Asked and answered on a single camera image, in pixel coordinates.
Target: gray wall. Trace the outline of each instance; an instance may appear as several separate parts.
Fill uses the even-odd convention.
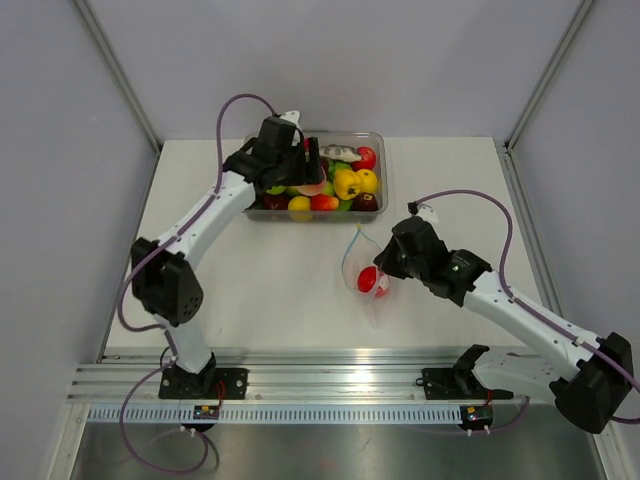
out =
[[[91,0],[158,132],[241,91],[306,126],[506,137],[578,0]],[[225,136],[264,113],[234,107]]]
[[[70,2],[2,2],[0,66],[0,471],[35,479],[154,159]]]
[[[565,314],[635,347],[640,371],[640,3],[598,2],[517,147]],[[624,405],[640,416],[637,394]],[[640,449],[640,427],[628,427]]]

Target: white tabletop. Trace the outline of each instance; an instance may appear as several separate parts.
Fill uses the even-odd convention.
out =
[[[386,138],[390,205],[364,231],[381,246],[406,218],[407,202],[451,188],[489,193],[513,211],[491,138]],[[242,144],[224,142],[225,156]],[[139,234],[154,239],[180,219],[211,186],[215,142],[167,141]],[[438,235],[449,248],[465,248],[497,266],[505,221],[492,204],[475,197],[446,197],[431,204]],[[510,283],[539,299],[517,227],[507,265]],[[340,263],[355,233],[352,224],[252,222],[234,219],[211,247],[196,274],[205,292],[198,321],[212,347],[248,350],[290,348],[416,348],[519,346],[490,321],[434,297],[415,280],[392,280],[387,299],[364,307],[345,287]],[[152,321],[130,293],[130,323]],[[107,344],[164,346],[156,330],[125,331],[117,320]]]

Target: metal floor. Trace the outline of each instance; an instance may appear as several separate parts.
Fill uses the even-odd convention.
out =
[[[496,407],[497,424],[515,413]],[[178,434],[144,447],[168,425],[129,425],[138,451],[166,468],[188,468],[200,459],[200,441]],[[450,436],[425,429],[456,427],[375,425],[217,425],[207,432],[217,447],[190,479],[388,480],[605,479],[591,435],[554,408],[532,406],[514,430],[489,437]],[[74,480],[164,478],[132,459],[117,424],[87,425]]]

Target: plastic bag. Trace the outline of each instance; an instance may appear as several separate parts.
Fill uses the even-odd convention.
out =
[[[344,283],[363,308],[366,309],[367,318],[374,327],[379,326],[377,307],[384,302],[384,297],[389,290],[389,277],[380,272],[373,264],[373,259],[380,252],[382,252],[380,245],[364,233],[362,226],[358,224],[356,233],[342,257]],[[375,282],[373,282],[373,286],[368,291],[362,292],[358,288],[358,277],[368,267],[371,267],[375,272]]]

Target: toy fish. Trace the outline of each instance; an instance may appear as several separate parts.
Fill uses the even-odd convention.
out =
[[[320,156],[346,163],[362,160],[362,155],[360,155],[355,148],[346,145],[327,145],[320,147]]]

